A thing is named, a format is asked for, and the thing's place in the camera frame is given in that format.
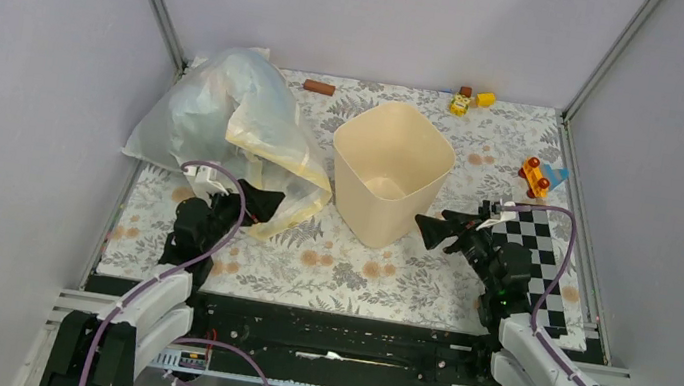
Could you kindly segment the large translucent white bag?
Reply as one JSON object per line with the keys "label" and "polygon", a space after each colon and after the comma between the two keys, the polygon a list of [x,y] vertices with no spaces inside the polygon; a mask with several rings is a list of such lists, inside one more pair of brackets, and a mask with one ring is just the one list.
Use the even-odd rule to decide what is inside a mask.
{"label": "large translucent white bag", "polygon": [[143,117],[126,156],[180,171],[217,163],[285,199],[251,236],[267,239],[326,207],[332,187],[312,126],[287,81],[260,50],[231,48],[189,69]]}

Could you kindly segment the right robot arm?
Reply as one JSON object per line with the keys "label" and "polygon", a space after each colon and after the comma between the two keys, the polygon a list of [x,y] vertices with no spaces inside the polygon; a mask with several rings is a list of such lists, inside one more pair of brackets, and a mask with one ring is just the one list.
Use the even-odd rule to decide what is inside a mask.
{"label": "right robot arm", "polygon": [[578,366],[539,327],[529,285],[534,263],[522,244],[493,241],[488,214],[446,210],[442,218],[419,214],[415,221],[424,246],[450,239],[444,252],[461,254],[484,284],[479,316],[489,334],[483,349],[469,358],[469,375],[481,386],[602,386]]}

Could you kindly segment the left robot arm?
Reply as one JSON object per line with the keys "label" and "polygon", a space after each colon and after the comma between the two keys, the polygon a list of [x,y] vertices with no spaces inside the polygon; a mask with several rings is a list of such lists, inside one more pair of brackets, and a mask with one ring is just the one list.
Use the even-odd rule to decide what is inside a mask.
{"label": "left robot arm", "polygon": [[147,281],[95,312],[63,317],[38,386],[134,386],[176,339],[200,342],[207,316],[188,305],[210,274],[212,256],[242,227],[269,222],[281,191],[238,179],[234,190],[186,199],[176,207],[157,269]]}

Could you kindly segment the cream plastic trash bin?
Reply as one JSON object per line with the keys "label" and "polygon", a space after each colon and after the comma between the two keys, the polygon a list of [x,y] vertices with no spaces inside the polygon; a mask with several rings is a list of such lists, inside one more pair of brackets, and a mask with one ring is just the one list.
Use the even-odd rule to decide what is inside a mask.
{"label": "cream plastic trash bin", "polygon": [[334,132],[334,199],[365,246],[382,248],[415,227],[454,168],[447,138],[414,106],[386,102]]}

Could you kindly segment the black white checkerboard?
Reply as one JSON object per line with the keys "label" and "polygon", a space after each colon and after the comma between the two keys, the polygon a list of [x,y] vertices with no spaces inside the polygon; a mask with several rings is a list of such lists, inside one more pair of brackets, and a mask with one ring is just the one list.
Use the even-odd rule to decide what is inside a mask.
{"label": "black white checkerboard", "polygon": [[503,319],[514,314],[530,314],[547,292],[537,311],[537,323],[552,338],[571,333],[566,322],[563,279],[559,277],[563,258],[554,250],[550,223],[545,211],[517,213],[518,219],[487,229],[497,247],[491,271],[476,272],[484,284],[479,300],[479,322],[497,334]]}

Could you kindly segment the orange toy car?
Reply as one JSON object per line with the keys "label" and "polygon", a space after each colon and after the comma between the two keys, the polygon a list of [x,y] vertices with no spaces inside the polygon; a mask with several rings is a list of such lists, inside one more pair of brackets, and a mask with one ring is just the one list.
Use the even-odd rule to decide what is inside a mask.
{"label": "orange toy car", "polygon": [[548,196],[551,182],[542,172],[539,158],[532,156],[524,160],[517,174],[524,179],[528,187],[526,192],[528,198],[543,199]]}

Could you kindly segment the yellow owl toy block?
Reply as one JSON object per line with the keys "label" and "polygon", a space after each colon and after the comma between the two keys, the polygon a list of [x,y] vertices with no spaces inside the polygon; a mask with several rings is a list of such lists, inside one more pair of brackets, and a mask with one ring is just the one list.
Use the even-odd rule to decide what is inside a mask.
{"label": "yellow owl toy block", "polygon": [[449,112],[452,115],[462,117],[469,110],[470,97],[464,94],[456,93],[449,104]]}

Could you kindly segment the blue triangle piece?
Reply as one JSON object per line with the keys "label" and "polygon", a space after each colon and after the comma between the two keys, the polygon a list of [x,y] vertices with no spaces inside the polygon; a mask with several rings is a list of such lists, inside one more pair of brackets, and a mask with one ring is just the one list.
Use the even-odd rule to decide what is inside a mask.
{"label": "blue triangle piece", "polygon": [[545,163],[541,167],[543,176],[549,181],[549,189],[553,190],[561,185],[569,177],[569,171],[563,168],[556,168]]}

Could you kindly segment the brown wooden cylinder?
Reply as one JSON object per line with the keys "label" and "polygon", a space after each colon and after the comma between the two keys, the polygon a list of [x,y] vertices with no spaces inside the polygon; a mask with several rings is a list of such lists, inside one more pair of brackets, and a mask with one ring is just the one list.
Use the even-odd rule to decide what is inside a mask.
{"label": "brown wooden cylinder", "polygon": [[335,94],[336,87],[332,84],[326,84],[325,82],[320,82],[318,80],[306,79],[303,82],[303,89],[309,92],[322,94],[324,96],[332,96]]}

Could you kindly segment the yellow cube block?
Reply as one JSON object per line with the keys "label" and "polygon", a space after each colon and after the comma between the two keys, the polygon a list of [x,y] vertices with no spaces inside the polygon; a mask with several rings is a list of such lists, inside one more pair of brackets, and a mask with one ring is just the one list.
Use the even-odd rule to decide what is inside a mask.
{"label": "yellow cube block", "polygon": [[489,108],[496,103],[497,97],[494,93],[484,92],[477,93],[474,98],[476,107]]}

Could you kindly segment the small brown block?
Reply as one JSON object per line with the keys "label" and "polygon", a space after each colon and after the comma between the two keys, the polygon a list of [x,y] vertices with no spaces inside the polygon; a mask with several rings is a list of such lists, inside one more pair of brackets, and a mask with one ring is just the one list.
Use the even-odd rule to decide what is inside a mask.
{"label": "small brown block", "polygon": [[460,94],[467,98],[472,97],[472,91],[473,89],[468,86],[462,86],[459,90]]}

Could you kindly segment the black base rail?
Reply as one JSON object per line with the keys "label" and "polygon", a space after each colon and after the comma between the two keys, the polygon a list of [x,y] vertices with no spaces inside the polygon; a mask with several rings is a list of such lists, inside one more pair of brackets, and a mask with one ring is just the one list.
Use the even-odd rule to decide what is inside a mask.
{"label": "black base rail", "polygon": [[315,386],[498,386],[492,335],[193,293],[193,337],[251,355],[270,379]]}

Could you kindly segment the right aluminium frame post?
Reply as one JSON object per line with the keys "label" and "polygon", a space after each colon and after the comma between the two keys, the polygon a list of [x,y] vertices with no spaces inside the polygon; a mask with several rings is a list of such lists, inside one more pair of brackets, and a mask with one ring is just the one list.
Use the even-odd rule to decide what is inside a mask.
{"label": "right aluminium frame post", "polygon": [[663,1],[664,0],[645,0],[642,2],[642,5],[629,20],[620,35],[617,36],[611,48],[604,57],[602,57],[595,70],[587,77],[580,91],[578,91],[564,111],[562,111],[562,120],[564,122],[569,122],[577,116],[593,92],[596,91],[601,81],[607,77],[618,58],[626,51],[629,44],[636,35],[638,35],[639,31],[641,31],[643,25],[652,17]]}

